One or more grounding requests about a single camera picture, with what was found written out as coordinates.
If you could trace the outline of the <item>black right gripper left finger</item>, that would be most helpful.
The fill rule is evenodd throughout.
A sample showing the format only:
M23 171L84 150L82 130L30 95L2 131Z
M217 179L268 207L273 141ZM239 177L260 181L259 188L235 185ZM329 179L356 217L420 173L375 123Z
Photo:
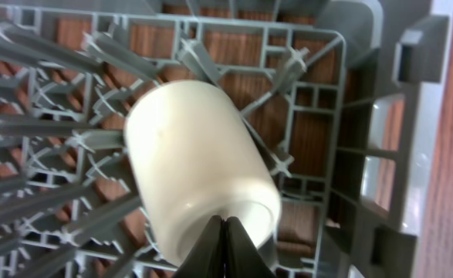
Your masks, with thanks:
M212 216L185 261L173 278L223 278L223 223L219 215Z

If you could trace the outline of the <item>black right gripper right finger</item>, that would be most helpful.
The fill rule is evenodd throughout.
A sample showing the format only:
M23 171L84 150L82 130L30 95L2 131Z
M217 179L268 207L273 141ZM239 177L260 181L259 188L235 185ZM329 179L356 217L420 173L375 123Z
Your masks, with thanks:
M275 278L237 217L225 221L225 277Z

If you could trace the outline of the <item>pale green cup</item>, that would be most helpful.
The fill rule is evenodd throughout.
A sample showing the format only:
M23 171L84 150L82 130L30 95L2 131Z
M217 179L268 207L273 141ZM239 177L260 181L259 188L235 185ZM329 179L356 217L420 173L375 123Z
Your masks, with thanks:
M137 189L162 257L180 266L208 220L240 220L256 247L274 233L279 192L231 98L209 83L153 88L123 129Z

